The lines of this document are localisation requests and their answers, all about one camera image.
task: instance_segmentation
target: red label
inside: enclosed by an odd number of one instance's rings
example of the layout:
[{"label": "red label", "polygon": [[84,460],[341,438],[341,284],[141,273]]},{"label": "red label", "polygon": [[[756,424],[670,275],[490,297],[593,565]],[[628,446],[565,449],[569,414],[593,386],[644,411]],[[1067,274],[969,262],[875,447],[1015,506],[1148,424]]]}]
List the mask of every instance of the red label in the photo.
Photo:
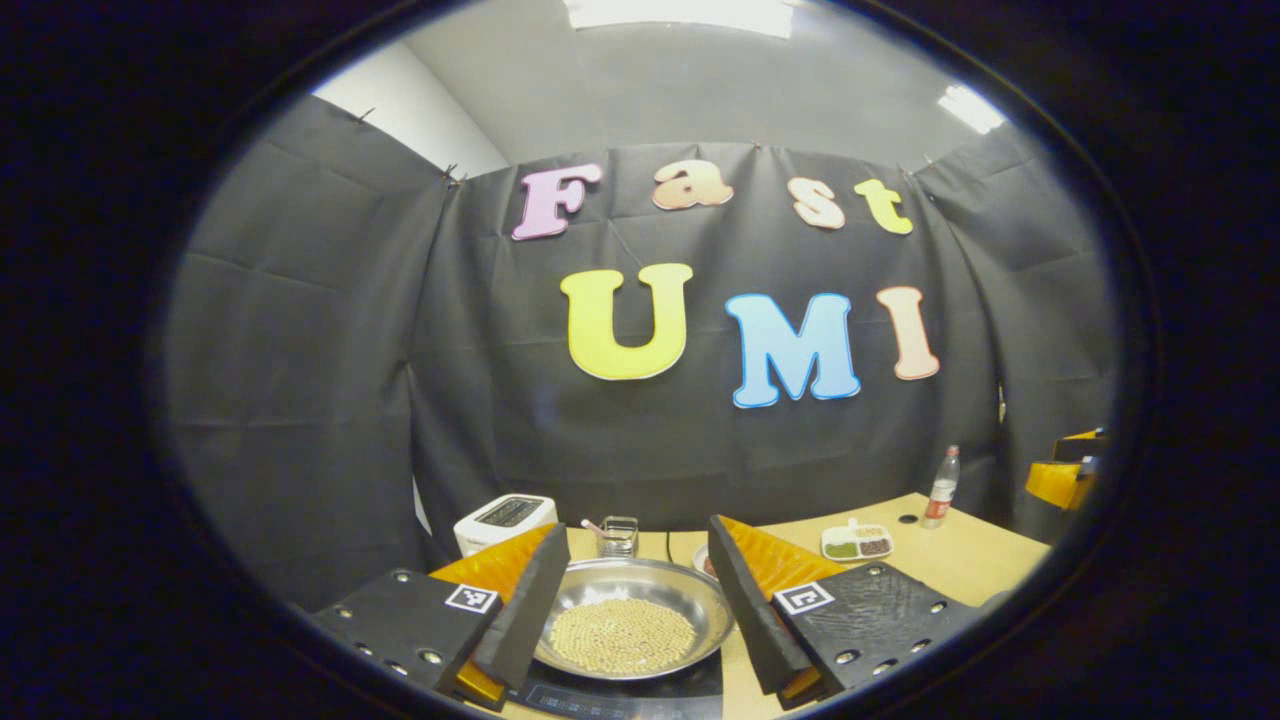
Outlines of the red label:
[{"label": "red label", "polygon": [[951,501],[946,500],[931,500],[929,506],[924,509],[925,518],[941,518],[947,514],[947,507],[951,507]]}]

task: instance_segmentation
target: white wall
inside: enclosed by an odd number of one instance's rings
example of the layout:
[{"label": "white wall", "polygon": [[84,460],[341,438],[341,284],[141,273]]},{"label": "white wall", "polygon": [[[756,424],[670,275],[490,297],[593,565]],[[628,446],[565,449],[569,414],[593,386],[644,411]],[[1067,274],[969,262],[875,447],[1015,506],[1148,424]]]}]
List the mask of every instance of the white wall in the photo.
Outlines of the white wall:
[{"label": "white wall", "polygon": [[393,42],[330,78],[312,95],[360,117],[444,169],[471,177],[508,167],[471,115],[403,42]]}]

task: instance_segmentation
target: plastic bottle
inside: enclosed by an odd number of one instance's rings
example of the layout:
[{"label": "plastic bottle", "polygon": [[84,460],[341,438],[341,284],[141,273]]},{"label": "plastic bottle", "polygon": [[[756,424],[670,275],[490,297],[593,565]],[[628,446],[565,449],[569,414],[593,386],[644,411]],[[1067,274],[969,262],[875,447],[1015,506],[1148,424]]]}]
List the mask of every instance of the plastic bottle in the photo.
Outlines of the plastic bottle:
[{"label": "plastic bottle", "polygon": [[924,509],[922,528],[937,528],[951,507],[951,498],[956,495],[956,483],[960,482],[960,446],[952,445],[947,448],[947,456],[938,465],[938,474],[933,477],[933,489],[929,491],[929,506]]}]

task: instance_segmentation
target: pink letter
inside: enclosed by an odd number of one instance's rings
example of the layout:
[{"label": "pink letter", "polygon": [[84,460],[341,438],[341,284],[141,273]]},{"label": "pink letter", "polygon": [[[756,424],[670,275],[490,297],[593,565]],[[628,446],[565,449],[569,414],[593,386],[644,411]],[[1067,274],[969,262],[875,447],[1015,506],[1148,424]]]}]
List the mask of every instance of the pink letter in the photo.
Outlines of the pink letter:
[{"label": "pink letter", "polygon": [[[600,182],[603,177],[604,170],[595,163],[525,176],[524,183],[529,188],[525,217],[511,231],[511,240],[529,240],[564,232],[568,220],[559,217],[556,206],[563,205],[564,210],[576,213],[586,199],[582,181]],[[570,182],[561,187],[561,182],[566,179]]]}]

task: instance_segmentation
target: wooden table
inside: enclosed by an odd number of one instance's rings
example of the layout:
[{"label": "wooden table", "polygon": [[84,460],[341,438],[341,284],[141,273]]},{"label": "wooden table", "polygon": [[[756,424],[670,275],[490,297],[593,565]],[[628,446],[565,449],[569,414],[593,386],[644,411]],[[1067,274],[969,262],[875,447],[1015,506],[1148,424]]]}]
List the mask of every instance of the wooden table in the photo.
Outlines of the wooden table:
[{"label": "wooden table", "polygon": [[[933,589],[948,594],[965,605],[978,606],[993,594],[1015,588],[1048,551],[1048,546],[1016,533],[997,528],[973,515],[952,509],[942,527],[927,530],[919,523],[904,524],[902,515],[923,515],[928,498],[919,493],[869,505],[858,510],[836,512],[823,518],[763,525],[774,536],[818,552],[822,530],[844,525],[850,518],[859,524],[884,525],[893,537],[893,552],[882,562],[906,573]],[[671,560],[692,566],[694,552],[707,542],[707,532],[640,533],[639,557]],[[595,537],[584,529],[568,529],[571,560],[596,557]],[[861,562],[846,562],[856,568]],[[756,720],[782,715],[777,698],[760,692],[746,655],[742,633],[733,628],[721,648],[721,666],[724,673],[726,720]],[[545,720],[556,717],[545,712],[508,702],[502,717]]]}]

